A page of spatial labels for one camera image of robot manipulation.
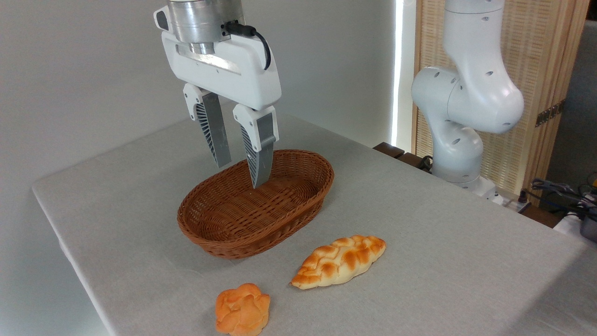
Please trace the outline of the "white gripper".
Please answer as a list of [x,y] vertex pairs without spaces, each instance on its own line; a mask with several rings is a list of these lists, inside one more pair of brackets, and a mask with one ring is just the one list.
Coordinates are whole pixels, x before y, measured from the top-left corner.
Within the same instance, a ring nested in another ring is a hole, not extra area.
[[186,82],[183,94],[190,118],[200,124],[220,168],[232,159],[218,95],[238,103],[233,116],[241,126],[257,189],[270,178],[279,140],[271,105],[281,97],[281,83],[271,49],[262,36],[230,31],[246,26],[241,6],[164,6],[153,18],[162,31],[171,70]]

